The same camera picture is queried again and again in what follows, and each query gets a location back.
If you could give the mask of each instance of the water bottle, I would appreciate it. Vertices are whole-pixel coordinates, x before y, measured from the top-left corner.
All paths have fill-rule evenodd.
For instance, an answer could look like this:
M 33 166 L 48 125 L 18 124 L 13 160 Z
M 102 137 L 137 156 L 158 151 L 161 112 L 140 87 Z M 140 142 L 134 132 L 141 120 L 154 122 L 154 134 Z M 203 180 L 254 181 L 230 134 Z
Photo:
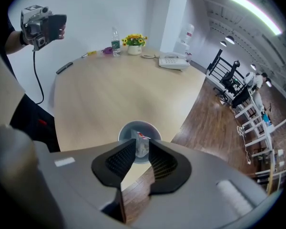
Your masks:
M 193 32 L 194 32 L 194 26 L 192 24 L 186 24 L 180 32 L 179 35 L 180 41 L 187 44 L 191 39 Z
M 115 27 L 112 28 L 111 45 L 114 57 L 120 56 L 121 55 L 120 37 Z

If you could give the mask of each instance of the video camera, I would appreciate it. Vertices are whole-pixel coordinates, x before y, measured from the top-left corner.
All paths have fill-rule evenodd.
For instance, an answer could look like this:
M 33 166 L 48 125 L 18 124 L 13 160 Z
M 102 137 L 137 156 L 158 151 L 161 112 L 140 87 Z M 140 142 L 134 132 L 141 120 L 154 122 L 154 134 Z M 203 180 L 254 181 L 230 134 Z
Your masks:
M 25 38 L 33 43 L 34 52 L 58 39 L 66 21 L 65 14 L 53 15 L 49 7 L 33 5 L 21 11 L 20 26 Z

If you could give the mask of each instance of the yellow flowers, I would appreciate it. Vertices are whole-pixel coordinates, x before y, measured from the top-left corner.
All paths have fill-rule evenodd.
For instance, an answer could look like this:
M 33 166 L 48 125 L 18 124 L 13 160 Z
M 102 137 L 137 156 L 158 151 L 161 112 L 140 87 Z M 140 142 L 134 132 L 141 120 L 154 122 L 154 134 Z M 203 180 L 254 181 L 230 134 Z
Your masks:
M 130 34 L 124 39 L 122 39 L 123 46 L 145 46 L 145 40 L 147 40 L 147 36 L 143 36 L 142 34 Z

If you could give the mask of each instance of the wooden table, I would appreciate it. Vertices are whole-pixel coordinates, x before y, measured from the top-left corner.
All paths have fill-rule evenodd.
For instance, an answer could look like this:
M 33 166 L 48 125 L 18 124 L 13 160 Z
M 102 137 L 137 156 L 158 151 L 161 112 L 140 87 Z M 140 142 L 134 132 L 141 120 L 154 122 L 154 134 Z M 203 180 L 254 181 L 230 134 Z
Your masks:
M 145 54 L 155 51 L 145 49 Z M 188 67 L 184 72 L 158 66 L 122 52 L 120 57 L 79 58 L 55 82 L 55 125 L 61 151 L 114 142 L 120 129 L 133 120 L 153 124 L 164 141 L 179 132 L 204 82 L 205 75 Z M 150 164 L 134 164 L 122 190 Z

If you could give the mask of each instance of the ceiling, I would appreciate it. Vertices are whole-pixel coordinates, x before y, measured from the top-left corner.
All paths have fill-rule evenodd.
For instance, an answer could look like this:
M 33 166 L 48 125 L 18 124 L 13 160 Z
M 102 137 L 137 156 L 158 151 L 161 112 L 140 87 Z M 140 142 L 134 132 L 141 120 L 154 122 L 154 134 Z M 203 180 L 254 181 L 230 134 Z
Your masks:
M 222 35 L 233 35 L 257 70 L 266 72 L 286 92 L 286 20 L 272 0 L 249 1 L 266 13 L 283 33 L 275 36 L 259 18 L 231 0 L 204 0 L 210 28 Z

